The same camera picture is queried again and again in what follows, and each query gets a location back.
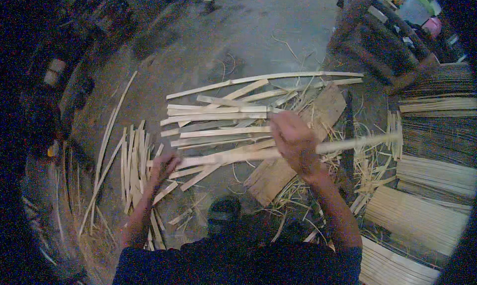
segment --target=forearm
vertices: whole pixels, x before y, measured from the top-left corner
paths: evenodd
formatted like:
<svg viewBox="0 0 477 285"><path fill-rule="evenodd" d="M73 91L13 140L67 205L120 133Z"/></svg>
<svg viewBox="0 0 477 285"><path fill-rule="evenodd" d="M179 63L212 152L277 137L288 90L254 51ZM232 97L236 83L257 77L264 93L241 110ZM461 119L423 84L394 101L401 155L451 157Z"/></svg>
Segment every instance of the forearm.
<svg viewBox="0 0 477 285"><path fill-rule="evenodd" d="M310 184L323 211L330 218L331 238L335 247L338 250L362 247L358 223L327 173L320 172L305 180Z"/></svg>
<svg viewBox="0 0 477 285"><path fill-rule="evenodd" d="M144 190L143 197L129 216L128 223L122 232L122 246L142 249L146 242L147 232L151 224L150 216L154 193L152 187Z"/></svg>

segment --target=person's right hand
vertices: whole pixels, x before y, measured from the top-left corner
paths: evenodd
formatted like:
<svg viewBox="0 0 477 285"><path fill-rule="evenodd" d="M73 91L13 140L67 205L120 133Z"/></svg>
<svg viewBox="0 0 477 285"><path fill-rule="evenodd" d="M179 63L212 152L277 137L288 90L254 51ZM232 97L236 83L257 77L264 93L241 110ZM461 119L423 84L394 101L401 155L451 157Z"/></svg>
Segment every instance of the person's right hand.
<svg viewBox="0 0 477 285"><path fill-rule="evenodd" d="M304 178L319 173L317 140L300 116L283 111L272 115L270 126L278 151L296 173Z"/></svg>

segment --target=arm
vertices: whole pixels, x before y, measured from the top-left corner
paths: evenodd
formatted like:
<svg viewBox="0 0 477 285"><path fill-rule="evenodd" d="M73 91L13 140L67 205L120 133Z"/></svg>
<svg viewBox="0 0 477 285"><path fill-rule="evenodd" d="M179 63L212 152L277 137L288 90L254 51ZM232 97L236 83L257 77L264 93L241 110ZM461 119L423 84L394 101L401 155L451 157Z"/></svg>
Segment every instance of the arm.
<svg viewBox="0 0 477 285"><path fill-rule="evenodd" d="M274 115L271 128L281 155L311 186L315 198L330 217L331 238L335 247L338 250L362 247L355 218L328 173L320 168L313 130L298 115L289 111Z"/></svg>
<svg viewBox="0 0 477 285"><path fill-rule="evenodd" d="M181 159L174 154L160 156L154 159L151 169L151 179L144 189L143 196L122 231L122 247L142 249L151 224L151 209L154 197L159 192L164 180L174 171Z"/></svg>

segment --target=person's left hand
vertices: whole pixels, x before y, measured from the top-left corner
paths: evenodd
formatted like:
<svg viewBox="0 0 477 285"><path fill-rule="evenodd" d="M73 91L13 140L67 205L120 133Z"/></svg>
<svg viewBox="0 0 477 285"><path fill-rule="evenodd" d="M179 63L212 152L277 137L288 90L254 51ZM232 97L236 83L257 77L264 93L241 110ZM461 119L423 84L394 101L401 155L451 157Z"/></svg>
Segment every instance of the person's left hand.
<svg viewBox="0 0 477 285"><path fill-rule="evenodd" d="M174 152L164 154L154 159L151 168L150 185L154 193L158 192L162 182L176 169L182 159Z"/></svg>

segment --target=dark bamboo stack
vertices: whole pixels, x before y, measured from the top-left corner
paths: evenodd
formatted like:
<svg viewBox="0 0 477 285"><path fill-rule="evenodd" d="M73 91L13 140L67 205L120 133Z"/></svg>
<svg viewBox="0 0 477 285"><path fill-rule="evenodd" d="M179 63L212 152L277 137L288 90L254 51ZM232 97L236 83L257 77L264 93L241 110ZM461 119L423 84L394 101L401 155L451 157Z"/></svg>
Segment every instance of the dark bamboo stack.
<svg viewBox="0 0 477 285"><path fill-rule="evenodd" d="M462 63L443 64L428 77L403 91L402 99L432 97L476 97L471 69ZM460 117L441 117L438 111L404 113L403 152L411 156L477 168L475 109L447 110Z"/></svg>

